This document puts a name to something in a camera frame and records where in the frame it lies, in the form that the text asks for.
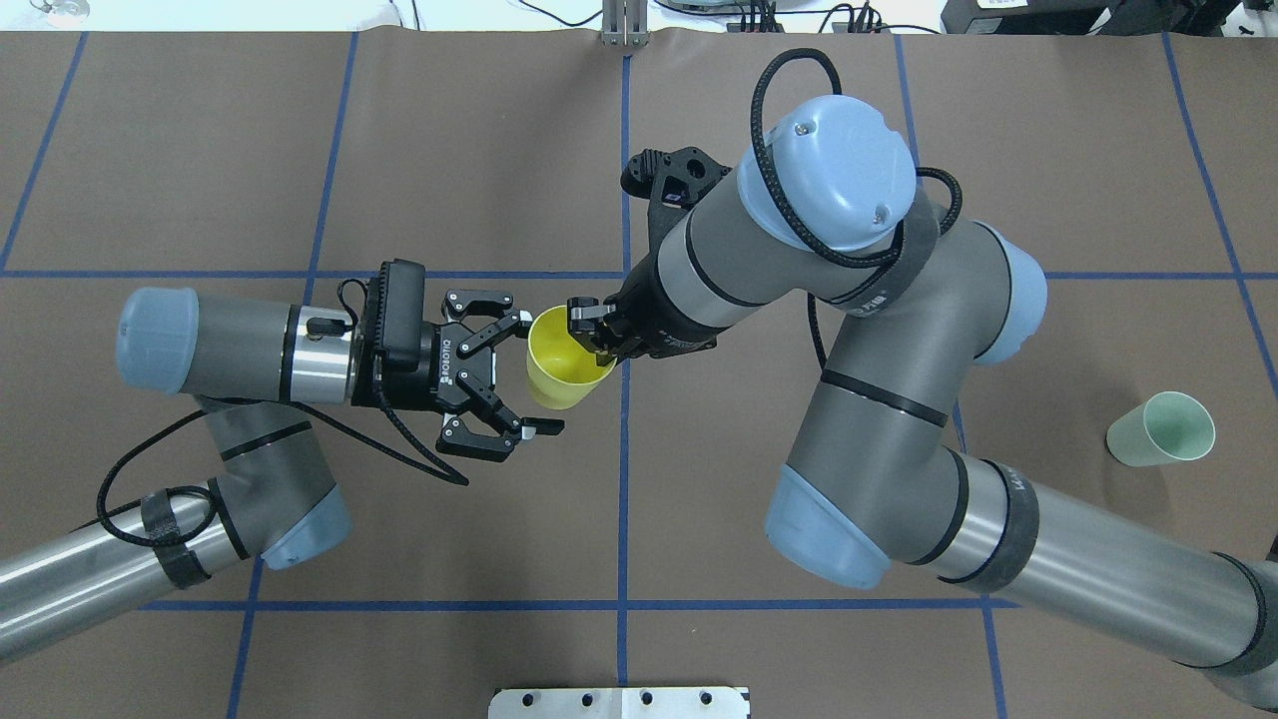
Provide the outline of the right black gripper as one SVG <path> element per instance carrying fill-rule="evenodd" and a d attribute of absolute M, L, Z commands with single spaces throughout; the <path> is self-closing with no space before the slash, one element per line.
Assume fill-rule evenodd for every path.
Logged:
<path fill-rule="evenodd" d="M 566 310 L 567 333 L 596 361 L 675 358 L 717 345 L 714 328 L 676 309 L 659 282 L 654 255 L 639 261 L 621 290 L 604 304 L 593 298 L 571 298 Z"/>

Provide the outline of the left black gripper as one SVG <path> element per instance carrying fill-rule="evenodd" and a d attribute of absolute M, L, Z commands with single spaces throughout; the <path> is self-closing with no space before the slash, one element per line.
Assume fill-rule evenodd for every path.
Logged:
<path fill-rule="evenodd" d="M 440 453 L 505 461 L 537 435 L 560 435 L 565 420 L 518 415 L 496 395 L 496 354 L 507 338 L 528 340 L 533 319 L 511 292 L 447 290 L 443 324 L 420 324 L 418 365 L 412 372 L 383 364 L 380 387 L 389 406 L 443 412 L 435 441 Z"/>

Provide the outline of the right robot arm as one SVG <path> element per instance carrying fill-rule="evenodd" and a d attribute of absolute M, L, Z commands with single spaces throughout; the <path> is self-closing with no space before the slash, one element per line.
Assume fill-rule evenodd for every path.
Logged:
<path fill-rule="evenodd" d="M 674 358 L 794 290 L 845 314 L 766 533 L 846 587 L 896 561 L 1051 610 L 1275 710 L 1275 570 L 1180 545 L 1017 469 L 944 447 L 967 372 L 1019 351 L 1045 276 L 982 222 L 941 229 L 907 142 L 845 95 L 803 102 L 603 300 L 569 301 L 581 345 Z"/>

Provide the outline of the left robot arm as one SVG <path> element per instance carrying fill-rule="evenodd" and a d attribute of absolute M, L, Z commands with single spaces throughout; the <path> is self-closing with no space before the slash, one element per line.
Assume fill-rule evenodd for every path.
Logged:
<path fill-rule="evenodd" d="M 354 522 L 316 424 L 452 485 L 466 478 L 445 455 L 502 461 L 564 428 L 498 398 L 496 346 L 525 338 L 533 323 L 507 292 L 452 290 L 442 322 L 429 323 L 420 281 L 351 287 L 364 291 L 360 310 L 193 290 L 128 298 L 116 341 L 121 378 L 188 395 L 196 410 L 111 465 L 88 522 L 4 561 L 4 665 L 239 561 L 288 570 L 346 541 Z M 111 504 L 129 461 L 196 421 L 219 452 L 219 476 Z"/>

